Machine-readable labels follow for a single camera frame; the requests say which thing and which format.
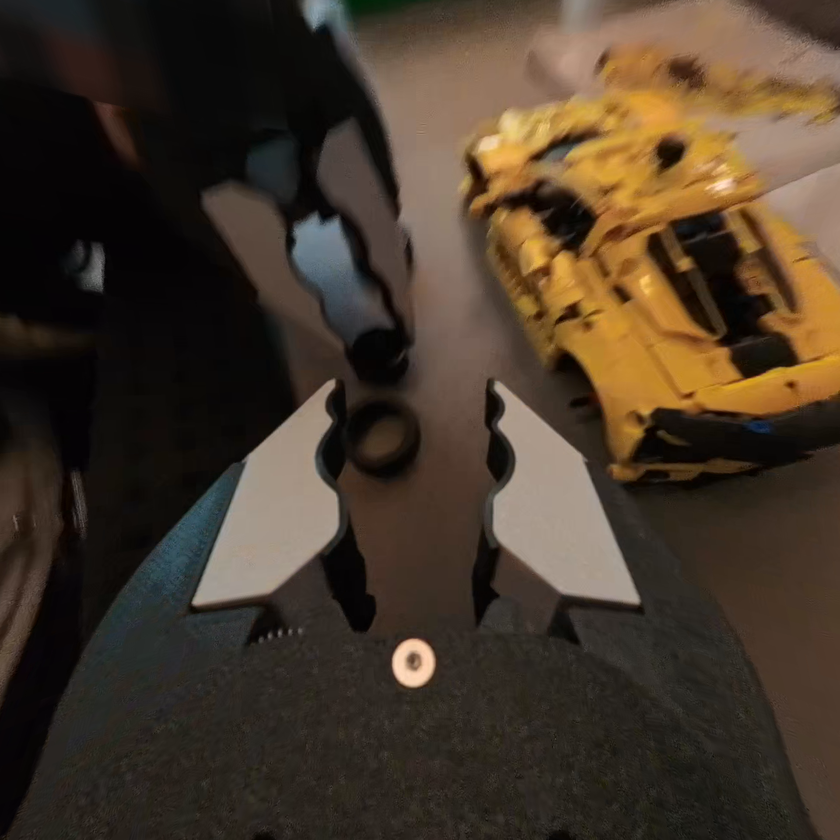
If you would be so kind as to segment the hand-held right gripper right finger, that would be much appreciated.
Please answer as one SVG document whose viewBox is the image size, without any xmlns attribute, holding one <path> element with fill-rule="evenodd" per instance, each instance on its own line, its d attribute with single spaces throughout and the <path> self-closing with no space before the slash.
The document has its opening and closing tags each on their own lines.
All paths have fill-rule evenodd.
<svg viewBox="0 0 840 840">
<path fill-rule="evenodd" d="M 471 575 L 476 624 L 502 600 L 526 632 L 565 634 L 570 609 L 644 605 L 587 459 L 498 379 L 485 390 L 486 467 Z"/>
</svg>

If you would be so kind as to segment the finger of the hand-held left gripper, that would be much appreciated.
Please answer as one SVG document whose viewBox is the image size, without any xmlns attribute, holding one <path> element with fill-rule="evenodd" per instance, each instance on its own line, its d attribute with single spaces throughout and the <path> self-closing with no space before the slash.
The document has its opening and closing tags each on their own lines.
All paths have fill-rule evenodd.
<svg viewBox="0 0 840 840">
<path fill-rule="evenodd" d="M 224 182 L 203 190 L 203 211 L 272 321 L 344 358 L 345 343 L 328 318 L 322 290 L 292 258 L 287 223 L 276 205 L 241 183 Z"/>
<path fill-rule="evenodd" d="M 353 295 L 372 318 L 413 343 L 412 280 L 403 230 L 355 119 L 327 132 L 318 154 L 317 187 L 339 219 L 350 252 Z"/>
</svg>

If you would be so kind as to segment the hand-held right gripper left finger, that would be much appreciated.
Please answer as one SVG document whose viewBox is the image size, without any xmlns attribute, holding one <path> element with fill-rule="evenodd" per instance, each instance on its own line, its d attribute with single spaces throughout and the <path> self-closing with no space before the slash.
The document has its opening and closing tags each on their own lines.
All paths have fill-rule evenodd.
<svg viewBox="0 0 840 840">
<path fill-rule="evenodd" d="M 292 629 L 335 607 L 340 626 L 371 629 L 376 601 L 339 486 L 346 408 L 343 383 L 328 380 L 245 458 L 193 612 L 258 607 Z"/>
</svg>

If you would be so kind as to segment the black toy car tyre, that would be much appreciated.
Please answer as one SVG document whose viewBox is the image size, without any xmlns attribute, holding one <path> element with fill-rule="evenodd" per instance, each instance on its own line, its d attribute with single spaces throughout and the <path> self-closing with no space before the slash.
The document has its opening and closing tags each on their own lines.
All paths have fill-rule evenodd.
<svg viewBox="0 0 840 840">
<path fill-rule="evenodd" d="M 363 440 L 375 425 L 396 420 L 402 435 L 398 443 L 382 455 L 367 455 Z M 421 428 L 414 410 L 392 398 L 368 397 L 349 408 L 343 427 L 343 446 L 347 459 L 367 476 L 389 480 L 401 475 L 417 458 L 421 447 Z"/>
</svg>

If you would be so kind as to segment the black ridged toy part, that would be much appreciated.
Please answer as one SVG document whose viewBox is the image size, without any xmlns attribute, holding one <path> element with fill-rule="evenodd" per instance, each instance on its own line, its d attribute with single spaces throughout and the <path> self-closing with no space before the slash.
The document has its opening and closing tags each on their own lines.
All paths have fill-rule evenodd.
<svg viewBox="0 0 840 840">
<path fill-rule="evenodd" d="M 359 334 L 345 355 L 360 382 L 393 385 L 407 372 L 409 350 L 401 330 L 377 327 Z"/>
</svg>

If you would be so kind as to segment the yellow toy brick car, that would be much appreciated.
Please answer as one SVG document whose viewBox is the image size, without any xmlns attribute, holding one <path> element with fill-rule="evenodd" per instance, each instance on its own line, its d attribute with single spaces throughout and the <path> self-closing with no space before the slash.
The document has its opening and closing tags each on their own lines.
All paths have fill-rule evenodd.
<svg viewBox="0 0 840 840">
<path fill-rule="evenodd" d="M 833 268 L 695 113 L 829 123 L 825 81 L 609 45 L 598 96 L 509 109 L 465 147 L 465 212 L 541 361 L 570 358 L 622 483 L 785 466 L 838 446 Z"/>
</svg>

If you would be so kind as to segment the grey desk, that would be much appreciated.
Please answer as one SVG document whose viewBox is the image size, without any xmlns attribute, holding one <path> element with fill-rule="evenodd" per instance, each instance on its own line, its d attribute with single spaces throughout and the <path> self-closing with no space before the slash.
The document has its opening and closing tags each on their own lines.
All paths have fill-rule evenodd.
<svg viewBox="0 0 840 840">
<path fill-rule="evenodd" d="M 402 394 L 421 452 L 382 482 L 342 487 L 377 600 L 374 629 L 469 627 L 469 577 L 490 487 L 483 424 L 496 377 L 604 464 L 598 418 L 571 405 L 584 381 L 539 362 L 462 226 L 460 154 L 479 122 L 543 100 L 524 68 L 545 2 L 429 3 L 358 24 L 391 133 L 416 259 L 416 343 Z M 824 838 L 839 828 L 838 448 L 756 476 L 633 490 L 644 520 L 715 596 L 759 671 L 796 782 Z"/>
</svg>

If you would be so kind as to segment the brown fleece-lined jacket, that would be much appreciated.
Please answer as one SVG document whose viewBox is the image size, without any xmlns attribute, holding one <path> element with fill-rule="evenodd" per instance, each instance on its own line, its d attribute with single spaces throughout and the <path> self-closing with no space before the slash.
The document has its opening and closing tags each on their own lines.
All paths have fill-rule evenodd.
<svg viewBox="0 0 840 840">
<path fill-rule="evenodd" d="M 2 232 L 2 388 L 44 404 L 68 469 L 88 467 L 106 268 L 101 242 Z"/>
</svg>

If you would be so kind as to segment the large car print booklet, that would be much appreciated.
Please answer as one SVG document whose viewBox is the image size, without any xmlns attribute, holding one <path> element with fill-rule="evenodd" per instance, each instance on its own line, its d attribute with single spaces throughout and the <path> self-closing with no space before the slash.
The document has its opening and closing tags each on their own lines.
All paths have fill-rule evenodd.
<svg viewBox="0 0 840 840">
<path fill-rule="evenodd" d="M 596 60 L 613 46 L 654 44 L 702 62 L 725 62 L 745 70 L 778 72 L 797 81 L 838 83 L 838 48 L 796 33 L 761 8 L 740 2 L 671 2 L 604 17 L 582 33 L 539 31 L 529 68 L 559 97 L 595 95 Z M 707 123 L 734 133 L 745 156 L 770 190 L 803 182 L 838 192 L 838 119 L 817 126 L 805 118 L 709 115 Z"/>
</svg>

